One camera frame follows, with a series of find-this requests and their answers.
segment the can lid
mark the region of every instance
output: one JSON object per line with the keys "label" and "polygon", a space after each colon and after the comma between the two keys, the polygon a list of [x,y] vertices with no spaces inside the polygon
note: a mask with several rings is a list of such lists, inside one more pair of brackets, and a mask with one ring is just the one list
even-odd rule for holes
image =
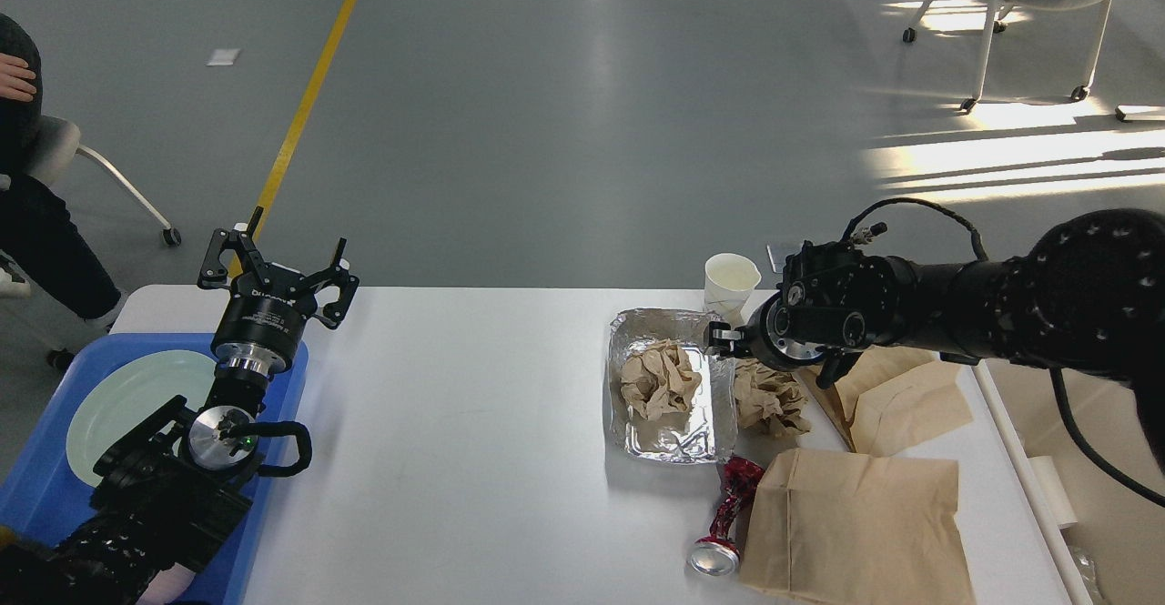
{"label": "can lid", "polygon": [[730,542],[704,537],[692,544],[687,563],[708,576],[727,576],[740,568],[740,553]]}

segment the crumpled brown paper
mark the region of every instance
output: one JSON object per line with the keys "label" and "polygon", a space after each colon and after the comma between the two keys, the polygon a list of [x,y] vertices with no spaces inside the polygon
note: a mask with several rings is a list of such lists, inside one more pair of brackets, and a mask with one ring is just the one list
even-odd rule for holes
{"label": "crumpled brown paper", "polygon": [[757,488],[742,583],[822,605],[973,605],[959,464],[798,448]]}
{"label": "crumpled brown paper", "polygon": [[700,380],[687,352],[673,340],[656,342],[633,354],[620,375],[623,400],[648,421],[672,411],[691,411]]}
{"label": "crumpled brown paper", "polygon": [[863,393],[849,427],[854,450],[887,457],[973,422],[955,384],[961,370],[931,361]]}
{"label": "crumpled brown paper", "polygon": [[810,430],[810,423],[802,418],[809,399],[789,373],[769,368],[756,359],[737,360],[732,393],[741,429],[758,424],[775,438]]}

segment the black cable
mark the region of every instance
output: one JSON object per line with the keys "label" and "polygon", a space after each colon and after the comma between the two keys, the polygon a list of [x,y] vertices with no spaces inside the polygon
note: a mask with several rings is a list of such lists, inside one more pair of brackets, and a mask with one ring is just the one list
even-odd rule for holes
{"label": "black cable", "polygon": [[959,223],[959,225],[962,225],[963,227],[967,228],[968,232],[970,232],[970,249],[975,252],[975,259],[977,259],[979,261],[988,261],[987,251],[983,249],[983,238],[979,235],[979,230],[975,228],[974,225],[969,223],[969,220],[967,220],[966,218],[959,216],[953,211],[949,211],[947,207],[942,205],[932,203],[930,201],[924,201],[922,198],[908,198],[908,197],[887,198],[884,201],[878,201],[877,203],[871,204],[870,206],[866,207],[866,211],[859,213],[853,220],[849,221],[849,225],[848,227],[846,227],[845,233],[841,234],[841,241],[845,242],[849,240],[849,235],[853,234],[854,230],[857,228],[857,224],[861,223],[862,219],[869,216],[870,212],[873,212],[874,210],[884,207],[885,205],[894,205],[902,203],[909,203],[930,207],[939,212],[940,214],[946,216],[947,218],[954,219],[956,223]]}
{"label": "black cable", "polygon": [[1103,457],[1100,456],[1099,452],[1096,452],[1096,449],[1088,444],[1085,436],[1081,434],[1080,428],[1076,427],[1076,420],[1072,415],[1072,406],[1068,403],[1068,392],[1064,388],[1064,372],[1059,368],[1048,368],[1047,372],[1052,374],[1052,391],[1055,392],[1055,407],[1060,410],[1060,418],[1064,421],[1064,428],[1068,430],[1068,436],[1072,437],[1074,443],[1076,443],[1080,451],[1085,453],[1085,457],[1092,459],[1093,464],[1099,466],[1101,471],[1108,473],[1108,476],[1114,480],[1129,487],[1149,501],[1165,507],[1165,495],[1162,495],[1142,485],[1139,481],[1124,476],[1120,469],[1109,464],[1106,459],[1103,459]]}

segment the brown paper bag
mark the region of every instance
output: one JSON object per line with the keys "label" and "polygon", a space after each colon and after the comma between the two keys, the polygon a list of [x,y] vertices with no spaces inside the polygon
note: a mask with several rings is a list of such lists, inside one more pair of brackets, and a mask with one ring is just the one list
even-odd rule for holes
{"label": "brown paper bag", "polygon": [[854,450],[888,457],[970,423],[970,408],[955,384],[961,370],[931,361],[863,393],[849,427]]}
{"label": "brown paper bag", "polygon": [[834,387],[841,399],[846,423],[853,423],[857,399],[863,393],[930,361],[934,361],[934,353],[929,350],[874,346],[863,352],[857,364]]}
{"label": "brown paper bag", "polygon": [[836,388],[822,389],[817,386],[817,372],[819,367],[811,368],[799,368],[793,372],[793,375],[798,378],[802,386],[805,387],[805,392],[811,394],[813,400],[821,406],[825,410],[825,415],[829,417],[829,422],[833,423],[833,430],[838,430],[838,435],[841,436],[841,441],[846,443],[846,448],[849,450],[854,449],[854,439],[849,436],[849,425],[846,423],[841,414],[841,399],[838,396]]}
{"label": "brown paper bag", "polygon": [[753,505],[744,584],[824,605],[973,605],[959,465],[793,449]]}

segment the person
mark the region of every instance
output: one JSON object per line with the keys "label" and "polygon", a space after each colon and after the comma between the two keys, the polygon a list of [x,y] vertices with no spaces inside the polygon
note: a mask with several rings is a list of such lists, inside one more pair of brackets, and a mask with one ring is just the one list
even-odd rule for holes
{"label": "person", "polygon": [[73,314],[108,330],[123,293],[78,232],[65,202],[24,173],[42,94],[36,44],[0,13],[0,251]]}

